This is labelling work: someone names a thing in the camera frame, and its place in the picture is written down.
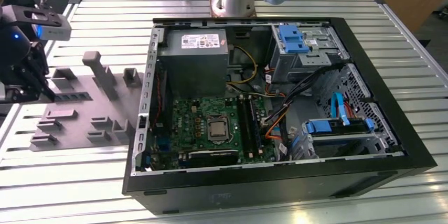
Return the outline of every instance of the red cable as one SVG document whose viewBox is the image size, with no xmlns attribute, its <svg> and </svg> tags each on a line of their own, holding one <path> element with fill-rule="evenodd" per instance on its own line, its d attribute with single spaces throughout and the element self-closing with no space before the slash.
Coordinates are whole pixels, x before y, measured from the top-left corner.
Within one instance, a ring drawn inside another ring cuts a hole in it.
<svg viewBox="0 0 448 224">
<path fill-rule="evenodd" d="M 158 104 L 159 104 L 159 109 L 158 109 L 158 115 L 156 115 L 156 118 L 155 118 L 155 121 L 154 121 L 154 124 L 152 124 L 152 128 L 154 126 L 156 125 L 156 122 L 158 122 L 158 119 L 159 119 L 159 116 L 160 116 L 160 113 L 162 113 L 162 92 L 160 92 L 160 75 L 158 74 L 156 75 L 156 78 L 158 78 Z"/>
</svg>

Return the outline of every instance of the aluminum table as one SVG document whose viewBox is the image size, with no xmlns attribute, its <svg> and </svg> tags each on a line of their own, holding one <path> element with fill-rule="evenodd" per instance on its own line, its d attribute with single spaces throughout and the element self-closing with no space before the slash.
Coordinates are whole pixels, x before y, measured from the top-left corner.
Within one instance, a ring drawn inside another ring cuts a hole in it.
<svg viewBox="0 0 448 224">
<path fill-rule="evenodd" d="M 366 195 L 155 217 L 122 195 L 127 146 L 31 152 L 46 105 L 15 105 L 0 130 L 0 222 L 15 223 L 447 223 L 448 76 L 386 4 L 374 0 L 256 0 L 260 17 L 343 17 L 439 164 Z M 143 71 L 152 19 L 207 17 L 208 0 L 82 0 L 64 15 L 71 41 L 50 42 L 51 72 L 98 50 L 116 73 Z"/>
</svg>

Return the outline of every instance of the blue plastic latch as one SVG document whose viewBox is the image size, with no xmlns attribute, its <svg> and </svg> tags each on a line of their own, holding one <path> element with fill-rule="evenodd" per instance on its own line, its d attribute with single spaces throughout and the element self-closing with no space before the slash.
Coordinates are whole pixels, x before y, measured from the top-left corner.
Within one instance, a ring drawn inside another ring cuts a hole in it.
<svg viewBox="0 0 448 224">
<path fill-rule="evenodd" d="M 286 52 L 288 54 L 310 52 L 310 47 L 303 41 L 303 33 L 299 31 L 298 26 L 279 25 L 279 35 L 286 44 Z"/>
<path fill-rule="evenodd" d="M 336 113 L 336 107 L 339 110 L 339 115 L 340 118 L 343 119 L 343 124 L 344 125 L 350 125 L 350 120 L 347 118 L 347 114 L 346 114 L 346 107 L 344 107 L 344 97 L 343 94 L 340 92 L 335 92 L 332 97 L 331 97 L 331 117 L 332 118 L 338 118 L 338 113 Z"/>
<path fill-rule="evenodd" d="M 306 124 L 308 133 L 332 132 L 330 122 L 327 120 L 312 121 Z"/>
<path fill-rule="evenodd" d="M 315 132 L 332 132 L 330 122 L 326 121 L 314 121 Z"/>
<path fill-rule="evenodd" d="M 374 120 L 367 118 L 364 120 L 366 124 L 367 124 L 367 127 L 370 128 L 370 131 L 374 131 L 375 130 L 375 123 L 374 123 Z"/>
<path fill-rule="evenodd" d="M 307 124 L 306 124 L 306 127 L 307 127 L 307 131 L 308 131 L 308 133 L 314 133 L 314 132 L 315 132 L 314 123 L 307 123 Z"/>
<path fill-rule="evenodd" d="M 295 145 L 299 143 L 299 140 L 300 140 L 300 138 L 299 138 L 299 136 L 296 136 L 295 141 L 292 142 L 291 148 L 295 147 Z"/>
</svg>

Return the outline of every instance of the gray plastic part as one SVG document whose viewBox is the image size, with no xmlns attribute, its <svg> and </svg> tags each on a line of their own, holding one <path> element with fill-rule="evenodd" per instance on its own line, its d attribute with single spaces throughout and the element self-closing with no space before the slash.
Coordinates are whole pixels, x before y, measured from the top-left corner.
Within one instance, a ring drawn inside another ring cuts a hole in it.
<svg viewBox="0 0 448 224">
<path fill-rule="evenodd" d="M 51 134 L 34 136 L 31 139 L 31 146 L 46 148 L 54 147 L 58 144 L 58 139 Z"/>
<path fill-rule="evenodd" d="M 51 78 L 52 82 L 55 83 L 56 87 L 60 90 L 74 89 L 72 85 L 70 84 L 71 80 L 75 80 L 76 76 L 70 68 L 62 68 L 55 71 L 55 74 Z"/>
<path fill-rule="evenodd" d="M 104 93 L 111 101 L 119 99 L 119 94 L 115 90 L 116 81 L 111 73 L 110 68 L 103 67 L 100 63 L 102 55 L 98 51 L 86 52 L 83 57 L 83 63 L 92 69 L 96 82 L 102 86 Z"/>
<path fill-rule="evenodd" d="M 103 118 L 91 118 L 91 124 L 98 130 L 102 130 L 112 127 L 112 120 L 108 116 Z"/>
<path fill-rule="evenodd" d="M 55 118 L 74 119 L 78 117 L 78 112 L 76 110 L 50 110 L 46 114 L 46 117 L 48 119 L 55 119 Z"/>
<path fill-rule="evenodd" d="M 42 120 L 38 123 L 38 128 L 44 132 L 60 131 L 63 128 L 63 125 L 56 119 Z"/>
<path fill-rule="evenodd" d="M 90 131 L 87 133 L 87 138 L 92 143 L 107 143 L 111 141 L 111 136 L 106 130 Z"/>
<path fill-rule="evenodd" d="M 131 138 L 135 136 L 135 128 L 132 127 L 130 120 L 126 120 L 124 127 L 120 126 L 118 121 L 114 121 L 112 133 L 123 144 L 128 144 Z"/>
<path fill-rule="evenodd" d="M 51 145 L 32 144 L 31 151 L 118 146 L 128 143 L 128 134 L 132 137 L 135 135 L 139 117 L 139 106 L 136 104 L 140 102 L 142 87 L 127 87 L 123 74 L 114 75 L 114 79 L 115 90 L 119 95 L 119 99 L 114 101 L 110 101 L 103 88 L 96 85 L 94 76 L 78 76 L 76 79 L 70 80 L 74 87 L 72 93 L 88 95 L 90 100 L 67 98 L 47 105 L 42 121 L 56 119 L 63 128 L 58 131 L 52 126 L 50 128 L 46 128 L 46 126 L 43 128 L 38 127 L 36 139 L 46 138 L 51 134 L 58 141 Z M 62 93 L 59 90 L 54 91 L 59 97 L 71 97 L 70 93 Z M 96 121 L 94 124 L 99 128 L 96 129 L 92 125 L 92 119 L 99 118 L 103 118 L 104 121 L 94 120 Z M 104 139 L 107 140 L 100 140 L 88 135 L 88 132 L 98 132 L 99 130 L 106 132 Z"/>
<path fill-rule="evenodd" d="M 135 68 L 124 69 L 123 79 L 127 87 L 142 87 L 142 79 Z"/>
</svg>

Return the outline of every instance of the blue drive bracket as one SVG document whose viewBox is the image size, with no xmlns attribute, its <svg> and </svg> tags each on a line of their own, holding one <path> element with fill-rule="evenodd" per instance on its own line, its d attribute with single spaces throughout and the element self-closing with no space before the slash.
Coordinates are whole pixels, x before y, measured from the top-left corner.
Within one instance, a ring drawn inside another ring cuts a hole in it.
<svg viewBox="0 0 448 224">
<path fill-rule="evenodd" d="M 332 132 L 328 120 L 312 121 L 306 124 L 308 133 Z"/>
<path fill-rule="evenodd" d="M 310 52 L 310 47 L 303 41 L 303 33 L 299 31 L 298 26 L 279 25 L 279 35 L 286 44 L 286 52 L 288 54 Z"/>
<path fill-rule="evenodd" d="M 340 117 L 343 119 L 343 124 L 350 125 L 350 120 L 347 118 L 346 114 L 346 107 L 344 107 L 344 97 L 340 92 L 335 92 L 331 97 L 331 117 L 338 118 Z"/>
</svg>

